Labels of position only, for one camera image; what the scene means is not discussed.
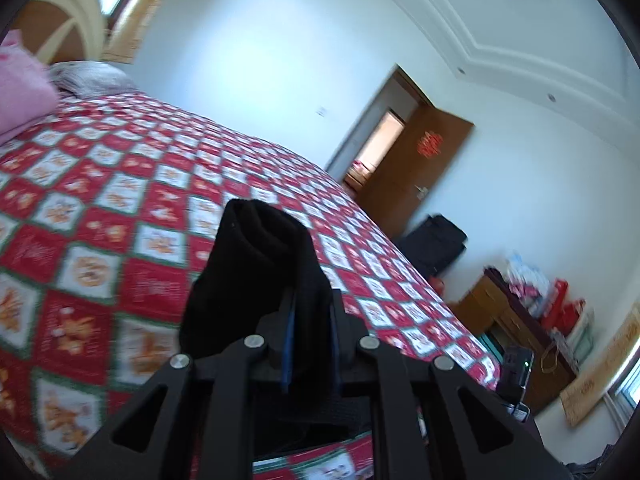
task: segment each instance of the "wooden headboard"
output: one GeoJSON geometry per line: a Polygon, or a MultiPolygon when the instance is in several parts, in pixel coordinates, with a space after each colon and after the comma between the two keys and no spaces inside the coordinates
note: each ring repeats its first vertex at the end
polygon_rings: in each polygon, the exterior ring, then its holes
{"type": "Polygon", "coordinates": [[[43,63],[100,59],[106,20],[99,0],[30,0],[10,28],[43,63]]]}

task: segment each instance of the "curtain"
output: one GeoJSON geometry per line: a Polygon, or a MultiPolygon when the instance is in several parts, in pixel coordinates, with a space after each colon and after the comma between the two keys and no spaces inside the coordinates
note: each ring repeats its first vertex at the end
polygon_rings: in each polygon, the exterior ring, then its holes
{"type": "Polygon", "coordinates": [[[161,3],[162,0],[130,0],[114,24],[102,59],[133,63],[151,18],[161,3]]]}
{"type": "Polygon", "coordinates": [[[570,426],[579,424],[607,393],[635,354],[639,342],[640,303],[635,303],[596,364],[560,393],[564,415],[570,426]]]}

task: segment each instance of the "black bracket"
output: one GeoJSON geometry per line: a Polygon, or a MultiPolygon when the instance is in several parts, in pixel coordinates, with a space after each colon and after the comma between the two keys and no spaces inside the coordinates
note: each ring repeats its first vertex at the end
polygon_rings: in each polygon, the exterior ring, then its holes
{"type": "MultiPolygon", "coordinates": [[[[56,475],[56,480],[187,480],[202,434],[198,480],[252,477],[252,399],[290,374],[292,293],[259,335],[222,354],[171,358],[56,475]]],[[[334,386],[370,399],[376,480],[566,480],[568,472],[448,356],[427,363],[369,336],[334,291],[334,386]],[[428,444],[420,434],[421,407],[428,444]]]]}

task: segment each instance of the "blue strip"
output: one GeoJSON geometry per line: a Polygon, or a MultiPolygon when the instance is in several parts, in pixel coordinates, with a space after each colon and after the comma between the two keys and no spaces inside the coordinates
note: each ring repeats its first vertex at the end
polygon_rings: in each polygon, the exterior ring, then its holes
{"type": "Polygon", "coordinates": [[[338,392],[338,386],[340,385],[340,354],[338,350],[338,329],[335,325],[333,309],[330,311],[329,322],[331,323],[331,354],[334,363],[334,391],[338,392]]]}
{"type": "Polygon", "coordinates": [[[284,394],[289,392],[291,384],[291,376],[293,374],[293,336],[296,320],[295,301],[292,301],[291,312],[289,313],[289,322],[287,323],[287,335],[284,340],[284,350],[282,351],[282,378],[280,386],[284,394]]]}

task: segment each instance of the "red checkered bedspread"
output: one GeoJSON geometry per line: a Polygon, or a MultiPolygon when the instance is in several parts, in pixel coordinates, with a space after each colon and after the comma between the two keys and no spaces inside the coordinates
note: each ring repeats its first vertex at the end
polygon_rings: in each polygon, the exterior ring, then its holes
{"type": "MultiPolygon", "coordinates": [[[[35,470],[71,457],[177,352],[190,285],[234,197],[309,228],[347,312],[372,333],[409,356],[446,352],[494,386],[486,351],[315,165],[142,94],[66,97],[0,146],[0,424],[35,470]]],[[[370,466],[365,435],[255,472],[370,466]]]]}

